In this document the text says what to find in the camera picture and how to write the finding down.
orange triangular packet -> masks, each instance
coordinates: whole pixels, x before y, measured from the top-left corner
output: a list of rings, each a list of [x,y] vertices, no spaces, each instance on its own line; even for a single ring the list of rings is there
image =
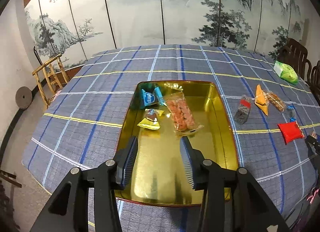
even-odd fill
[[[257,85],[254,103],[263,111],[263,113],[268,115],[269,100],[267,99],[265,92],[263,92],[263,90],[261,89],[260,84]]]

yellow stripe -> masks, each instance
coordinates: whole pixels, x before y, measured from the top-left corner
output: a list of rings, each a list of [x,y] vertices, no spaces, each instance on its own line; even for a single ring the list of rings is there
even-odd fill
[[[202,75],[213,75],[211,72],[198,72],[198,71],[181,71],[181,70],[154,70],[153,72],[173,72],[173,73],[190,73],[190,74],[202,74]],[[121,74],[121,73],[150,73],[148,70],[140,70],[140,71],[112,71],[112,72],[107,72],[107,73],[102,73],[100,75],[111,75],[111,74]],[[83,77],[92,77],[92,76],[98,76],[99,74],[91,74],[91,75],[84,75],[84,76],[75,76],[73,78],[83,78]],[[265,82],[270,82],[274,84],[278,84],[280,86],[286,87],[286,88],[291,88],[295,90],[299,90],[302,92],[306,92],[311,94],[311,92],[308,92],[306,90],[301,90],[292,86],[287,86],[284,84],[280,84],[271,80],[265,80],[265,79],[260,79],[260,78],[252,78],[252,77],[246,77],[243,75],[230,75],[230,74],[222,74],[222,73],[216,73],[216,76],[227,76],[227,77],[232,77],[232,78],[245,78],[245,79],[250,79],[250,80],[258,80],[258,81],[265,81]]]
[[[180,50],[180,48],[165,48],[165,49],[160,49],[160,50],[169,50],[169,49]],[[111,52],[111,53],[96,55],[96,56],[93,56],[93,57],[91,57],[91,58],[95,58],[95,57],[98,57],[98,56],[104,56],[104,55],[112,55],[112,54],[117,54],[117,53],[122,53],[122,52],[143,51],[143,50],[158,50],[158,49],[132,49],[132,50],[122,50],[122,51],[118,51],[118,52]],[[181,49],[181,50],[202,51],[202,50],[200,50],[200,49]],[[225,52],[225,51],[215,51],[215,50],[205,50],[205,51],[217,52],[217,53],[223,53],[223,52]]]
[[[93,224],[93,223],[90,222],[90,221],[88,221],[88,224],[91,225],[91,226],[93,226],[93,227],[96,227],[95,224]]]
[[[81,123],[97,124],[97,125],[103,125],[103,126],[109,126],[109,127],[122,128],[122,125],[120,125],[120,124],[115,124],[115,123],[92,121],[92,120],[87,120],[87,119],[80,119],[80,118],[75,118],[75,117],[68,117],[68,116],[62,116],[62,115],[56,115],[56,114],[49,114],[49,113],[44,113],[44,115],[52,116],[52,117],[60,118],[60,119],[65,119],[65,120],[71,120],[71,121],[81,122]]]
[[[165,49],[160,49],[160,50],[170,50],[170,49],[173,49],[173,50],[195,50],[195,51],[202,51],[202,50],[200,50],[200,49],[180,49],[180,48],[165,48]],[[119,52],[112,52],[112,53],[107,53],[107,54],[96,55],[96,56],[93,56],[93,57],[91,57],[91,58],[95,58],[95,57],[103,56],[103,55],[117,54],[117,53],[121,53],[121,52],[143,51],[143,50],[158,50],[158,49],[132,49],[132,50],[122,50],[122,51],[119,51]],[[233,54],[233,53],[229,53],[229,52],[226,52],[226,51],[218,51],[218,50],[203,50],[203,51],[216,52],[216,53],[227,53],[227,54],[230,54],[230,55],[241,56],[241,57],[245,57],[245,58],[249,58],[249,59],[254,59],[254,60],[262,61],[262,62],[265,62],[265,63],[267,63],[267,64],[273,65],[272,63],[267,62],[267,61],[265,61],[265,60],[256,59],[256,58],[248,57],[248,56],[245,56],[245,55]]]
[[[301,129],[305,129],[305,128],[312,128],[312,127],[316,127],[319,126],[320,123],[317,124],[312,124],[312,125],[304,125],[304,126],[300,126]],[[280,132],[280,129],[272,129],[272,130],[237,130],[237,131],[233,131],[234,133],[237,134],[260,134],[260,133],[276,133],[276,132]]]

floor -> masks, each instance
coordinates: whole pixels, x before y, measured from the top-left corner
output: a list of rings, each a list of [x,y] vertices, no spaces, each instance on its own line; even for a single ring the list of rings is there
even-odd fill
[[[21,164],[22,154],[30,142],[32,133],[44,112],[44,102],[38,92],[30,107],[19,119],[4,153],[1,169],[17,175],[22,188],[11,186],[2,181],[6,195],[11,199],[14,208],[14,220],[21,232],[29,232],[39,212],[50,195],[36,182],[28,170]]]

clear plastic package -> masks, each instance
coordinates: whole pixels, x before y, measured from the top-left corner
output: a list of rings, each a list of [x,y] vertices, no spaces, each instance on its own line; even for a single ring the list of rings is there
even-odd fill
[[[238,110],[235,113],[235,116],[233,117],[234,120],[239,124],[244,124],[248,120],[249,112],[251,108],[251,98],[247,97],[246,95],[243,95]]]
[[[289,117],[295,118],[296,117],[296,111],[293,106],[287,106],[287,110],[289,111]]]
[[[195,123],[182,91],[164,97],[165,103],[171,112],[177,135],[188,135],[203,127]]]
[[[315,131],[310,134],[314,139],[318,139],[318,135]]]
[[[286,109],[285,103],[275,93],[266,93],[267,99],[278,109],[281,113]]]
[[[173,90],[183,91],[183,87],[180,86],[178,83],[164,83],[164,86]]]

white wall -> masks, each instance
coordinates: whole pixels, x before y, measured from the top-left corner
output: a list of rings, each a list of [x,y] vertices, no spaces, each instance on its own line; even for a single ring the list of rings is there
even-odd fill
[[[23,0],[10,0],[0,15],[0,141],[19,109],[15,102],[17,90],[22,86],[32,90],[36,86],[31,73],[39,64],[36,64],[36,58],[34,55],[32,57],[30,50],[29,56],[27,55],[21,39],[19,24],[23,25],[23,17]]]
[[[320,60],[320,16],[310,0],[305,0],[305,2],[309,15],[309,29],[305,47],[308,50],[307,59],[310,60],[312,66],[315,66]]]

